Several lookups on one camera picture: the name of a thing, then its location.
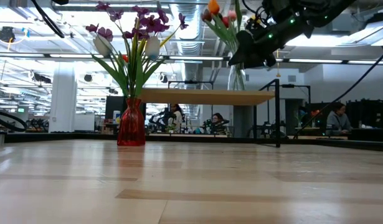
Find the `flower bouquet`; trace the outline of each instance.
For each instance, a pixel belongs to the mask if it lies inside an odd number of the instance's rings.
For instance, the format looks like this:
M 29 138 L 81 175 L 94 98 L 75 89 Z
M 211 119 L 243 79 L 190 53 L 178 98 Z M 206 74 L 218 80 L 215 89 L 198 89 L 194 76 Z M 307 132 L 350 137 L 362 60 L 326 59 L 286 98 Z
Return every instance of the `flower bouquet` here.
M 164 11 L 158 9 L 159 17 L 155 18 L 154 15 L 149 16 L 150 12 L 146 8 L 132 7 L 132 11 L 137 13 L 137 17 L 135 18 L 134 28 L 129 32 L 124 31 L 121 25 L 124 10 L 116 11 L 110 7 L 109 3 L 101 1 L 98 2 L 96 9 L 105 11 L 108 14 L 120 31 L 126 47 L 126 53 L 122 54 L 111 45 L 113 33 L 110 29 L 98 27 L 98 24 L 96 26 L 91 24 L 86 27 L 86 30 L 96 35 L 93 42 L 98 53 L 105 58 L 109 58 L 112 67 L 95 55 L 92 55 L 93 59 L 119 84 L 128 105 L 121 117 L 117 145 L 144 145 L 144 118 L 139 109 L 141 100 L 138 99 L 138 96 L 141 94 L 143 85 L 148 78 L 164 62 L 163 59 L 157 60 L 159 58 L 159 49 L 178 29 L 183 30 L 188 26 L 184 22 L 185 16 L 179 14 L 180 25 L 160 43 L 158 34 L 170 28 L 168 25 L 169 18 Z
M 235 0 L 235 11 L 229 11 L 227 16 L 223 16 L 219 11 L 220 7 L 217 1 L 210 0 L 208 9 L 201 14 L 201 19 L 214 31 L 216 36 L 228 46 L 231 53 L 235 54 L 239 47 L 235 35 L 240 32 L 242 21 L 239 0 Z M 245 90 L 245 71 L 242 63 L 231 66 L 227 89 Z

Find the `shelf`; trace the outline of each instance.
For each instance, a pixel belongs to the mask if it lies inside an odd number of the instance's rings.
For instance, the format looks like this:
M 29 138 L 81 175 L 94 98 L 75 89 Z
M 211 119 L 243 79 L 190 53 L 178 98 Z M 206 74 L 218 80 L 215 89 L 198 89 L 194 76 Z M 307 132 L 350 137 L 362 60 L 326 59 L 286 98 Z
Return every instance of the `shelf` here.
M 192 105 L 258 105 L 274 98 L 272 91 L 143 89 L 143 103 L 181 103 Z

